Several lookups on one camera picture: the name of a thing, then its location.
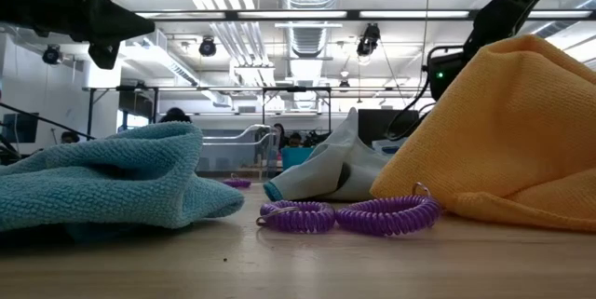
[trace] ceiling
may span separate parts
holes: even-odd
[[[196,10],[192,0],[114,0],[120,6],[133,11],[158,11],[172,9]],[[341,9],[477,9],[490,0],[338,0]],[[541,0],[536,9],[571,9],[588,0]],[[254,0],[260,9],[280,8],[280,0]],[[370,63],[362,65],[356,55],[356,44],[366,28],[365,21],[337,21],[341,28],[330,29],[328,44],[324,51],[321,81],[337,86],[342,71],[348,71],[347,79],[352,86],[418,87],[420,84],[423,51],[440,45],[462,44],[472,30],[472,22],[454,21],[383,21],[379,22],[381,42],[372,54]],[[274,27],[274,22],[261,22],[262,37],[267,55],[274,63],[274,77],[277,82],[291,79],[288,62],[288,49],[284,29]],[[546,24],[528,21],[521,30],[531,33]],[[214,35],[207,22],[160,22],[157,27],[168,38],[170,54],[176,55],[183,63],[198,74],[203,83],[218,86],[234,85],[230,76],[230,56],[221,45],[213,57],[201,57],[198,44],[205,35]],[[44,44],[37,38],[26,36],[30,44]],[[66,38],[62,50],[79,58],[87,58],[86,47],[74,45]],[[570,28],[548,38],[550,42],[565,49],[579,43],[594,45],[596,42],[596,21],[579,22]],[[596,68],[596,48],[591,53],[578,53],[578,59]],[[176,79],[167,68],[151,60],[137,61],[128,58],[123,69],[123,77],[136,78],[148,84],[159,86],[185,85]]]

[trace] wooden table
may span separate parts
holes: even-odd
[[[265,196],[176,235],[0,251],[0,298],[594,298],[596,236],[444,217],[373,238],[259,229]]]

